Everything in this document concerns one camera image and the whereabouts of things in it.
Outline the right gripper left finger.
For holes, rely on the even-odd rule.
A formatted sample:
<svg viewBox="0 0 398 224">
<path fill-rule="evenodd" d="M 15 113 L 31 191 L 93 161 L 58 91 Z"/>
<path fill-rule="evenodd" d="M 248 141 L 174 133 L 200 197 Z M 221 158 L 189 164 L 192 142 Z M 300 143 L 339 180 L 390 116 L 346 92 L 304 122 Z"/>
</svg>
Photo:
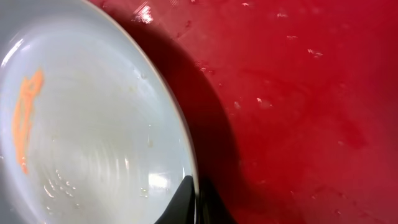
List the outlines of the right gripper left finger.
<svg viewBox="0 0 398 224">
<path fill-rule="evenodd" d="M 195 198 L 193 177 L 187 175 L 155 224 L 194 224 Z"/>
</svg>

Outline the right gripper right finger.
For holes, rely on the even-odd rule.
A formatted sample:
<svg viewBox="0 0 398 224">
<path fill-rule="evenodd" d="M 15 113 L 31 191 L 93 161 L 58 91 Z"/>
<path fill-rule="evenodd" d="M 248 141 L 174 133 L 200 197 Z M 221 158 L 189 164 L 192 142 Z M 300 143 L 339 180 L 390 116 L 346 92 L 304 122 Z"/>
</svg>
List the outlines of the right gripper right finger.
<svg viewBox="0 0 398 224">
<path fill-rule="evenodd" d="M 209 179 L 199 184 L 198 224 L 237 224 Z"/>
</svg>

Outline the light blue plate top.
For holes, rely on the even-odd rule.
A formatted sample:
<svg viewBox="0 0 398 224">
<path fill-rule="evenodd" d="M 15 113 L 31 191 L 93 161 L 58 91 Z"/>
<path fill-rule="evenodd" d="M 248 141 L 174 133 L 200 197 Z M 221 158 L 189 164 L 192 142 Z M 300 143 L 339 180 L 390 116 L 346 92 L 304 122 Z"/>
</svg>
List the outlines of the light blue plate top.
<svg viewBox="0 0 398 224">
<path fill-rule="evenodd" d="M 1 222 L 155 223 L 193 148 L 132 37 L 88 1 L 1 2 Z"/>
</svg>

